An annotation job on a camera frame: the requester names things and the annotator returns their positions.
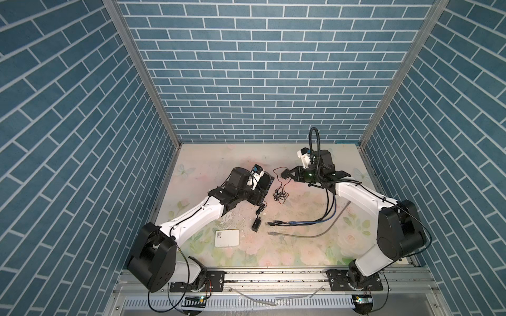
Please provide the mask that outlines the black power adapter with cable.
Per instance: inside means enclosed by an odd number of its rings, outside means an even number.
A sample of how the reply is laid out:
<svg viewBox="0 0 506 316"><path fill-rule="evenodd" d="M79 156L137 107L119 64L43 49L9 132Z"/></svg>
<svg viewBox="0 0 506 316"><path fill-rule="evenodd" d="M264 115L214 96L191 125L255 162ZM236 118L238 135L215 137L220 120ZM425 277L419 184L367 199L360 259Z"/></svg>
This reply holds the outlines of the black power adapter with cable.
<svg viewBox="0 0 506 316"><path fill-rule="evenodd" d="M279 183L279 186L274 190L274 193L273 193L273 200L278 202L279 204L283 205L287 198L289 197L289 193L286 192L285 190L285 187L288 183L290 183L291 180L288 180L286 183L283 183L279 177L280 175L277 173L277 171L279 171L280 169L286 169L287 167L278 167L278 168L275 168L273 170L273 173L275 174L276 176L276 179ZM262 205L256 210L256 219L255 221L253 222L252 224L252 231L254 232L258 232L259 228L260 228L260 225L262 223L262 220L260 218L260 214L263 212L263 210L265 210L267 208L267 201L264 201L262 203Z"/></svg>

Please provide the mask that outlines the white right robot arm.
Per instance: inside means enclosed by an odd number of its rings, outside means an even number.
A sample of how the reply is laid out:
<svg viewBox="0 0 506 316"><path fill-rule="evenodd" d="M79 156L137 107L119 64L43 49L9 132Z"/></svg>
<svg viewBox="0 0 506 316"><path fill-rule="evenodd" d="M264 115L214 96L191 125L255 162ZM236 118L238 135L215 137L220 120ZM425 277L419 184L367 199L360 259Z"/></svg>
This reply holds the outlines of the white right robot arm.
<svg viewBox="0 0 506 316"><path fill-rule="evenodd" d="M337 171L327 150L312 151L304 147L297 152L302 165L285 169L283 179L307 183L326 189L369 213L376 220L376 241L359 258L349 264L348 276L356 282L368 279L407 256L428 246L416 205L380 195L345 171Z"/></svg>

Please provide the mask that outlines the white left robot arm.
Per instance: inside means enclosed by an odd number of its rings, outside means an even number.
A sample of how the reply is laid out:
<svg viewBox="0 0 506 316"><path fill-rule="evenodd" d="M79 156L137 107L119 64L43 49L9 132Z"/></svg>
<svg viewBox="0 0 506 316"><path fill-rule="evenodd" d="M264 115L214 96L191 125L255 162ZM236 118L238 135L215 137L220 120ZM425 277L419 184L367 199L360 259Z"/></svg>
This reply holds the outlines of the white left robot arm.
<svg viewBox="0 0 506 316"><path fill-rule="evenodd" d="M159 225L145 224L130 249L127 269L150 293L169 283L183 284L188 291L202 289L208 268L195 258L177 260L180 246L243 201L262 207L273 181L259 165L250 171L235 167L222 185L186 213Z"/></svg>

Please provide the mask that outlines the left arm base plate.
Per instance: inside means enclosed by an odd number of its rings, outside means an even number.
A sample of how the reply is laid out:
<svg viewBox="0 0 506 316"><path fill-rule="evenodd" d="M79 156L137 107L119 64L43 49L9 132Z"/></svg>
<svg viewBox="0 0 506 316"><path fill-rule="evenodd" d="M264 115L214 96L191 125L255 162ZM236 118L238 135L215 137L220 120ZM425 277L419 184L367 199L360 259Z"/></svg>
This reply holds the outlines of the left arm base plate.
<svg viewBox="0 0 506 316"><path fill-rule="evenodd" d="M225 271L203 271L191 284L170 283L169 291L172 293L189 292L223 292Z"/></svg>

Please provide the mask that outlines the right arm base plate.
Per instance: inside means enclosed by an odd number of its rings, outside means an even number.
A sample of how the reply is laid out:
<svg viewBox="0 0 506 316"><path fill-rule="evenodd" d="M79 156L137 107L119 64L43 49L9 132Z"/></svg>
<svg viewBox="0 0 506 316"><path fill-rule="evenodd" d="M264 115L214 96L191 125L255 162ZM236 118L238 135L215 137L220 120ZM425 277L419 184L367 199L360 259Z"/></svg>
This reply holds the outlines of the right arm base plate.
<svg viewBox="0 0 506 316"><path fill-rule="evenodd" d="M360 272L329 269L325 272L329 280L331 291L382 291L383 284L378 273L371 276L363 276Z"/></svg>

